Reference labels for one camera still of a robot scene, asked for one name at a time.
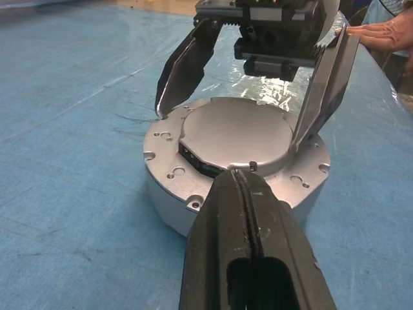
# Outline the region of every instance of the silver metal cylinder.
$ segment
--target silver metal cylinder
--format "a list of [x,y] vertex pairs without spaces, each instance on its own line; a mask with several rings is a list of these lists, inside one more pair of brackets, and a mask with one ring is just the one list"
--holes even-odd
[[214,180],[207,175],[247,169],[264,177],[302,223],[328,177],[330,156],[319,136],[299,154],[290,151],[296,121],[272,105],[212,98],[151,124],[144,142],[148,190],[163,221],[186,236]]

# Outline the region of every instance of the human hand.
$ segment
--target human hand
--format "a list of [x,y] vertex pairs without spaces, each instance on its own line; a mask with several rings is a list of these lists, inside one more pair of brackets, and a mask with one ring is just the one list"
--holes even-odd
[[405,72],[413,74],[413,7],[385,23],[347,27],[347,33],[359,36],[366,47],[384,52],[406,50]]

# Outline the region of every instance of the table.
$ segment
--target table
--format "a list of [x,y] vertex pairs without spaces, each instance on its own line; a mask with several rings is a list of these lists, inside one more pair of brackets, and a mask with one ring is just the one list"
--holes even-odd
[[[177,309],[185,239],[148,200],[142,143],[191,18],[74,2],[0,27],[0,309]],[[237,37],[192,99],[298,112],[310,72],[245,77]],[[413,309],[413,121],[362,46],[321,135],[331,175],[305,230],[338,309]]]

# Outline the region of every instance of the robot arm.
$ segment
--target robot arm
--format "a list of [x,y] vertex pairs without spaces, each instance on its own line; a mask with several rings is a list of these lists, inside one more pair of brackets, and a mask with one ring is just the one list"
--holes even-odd
[[[341,31],[317,46],[337,9],[330,0],[201,0],[194,29],[158,81],[157,115],[166,118],[191,96],[222,26],[238,25],[234,53],[245,74],[292,81],[299,67],[314,68],[288,150],[295,156],[339,107],[350,77],[357,37]],[[179,309],[336,307],[290,210],[262,177],[235,169],[214,178],[188,235]]]

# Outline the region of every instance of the round lid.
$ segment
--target round lid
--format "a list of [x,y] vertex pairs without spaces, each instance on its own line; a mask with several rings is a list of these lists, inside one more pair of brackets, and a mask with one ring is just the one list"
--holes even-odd
[[292,129],[283,110],[242,98],[213,98],[185,119],[180,142],[200,161],[267,174],[285,164]]

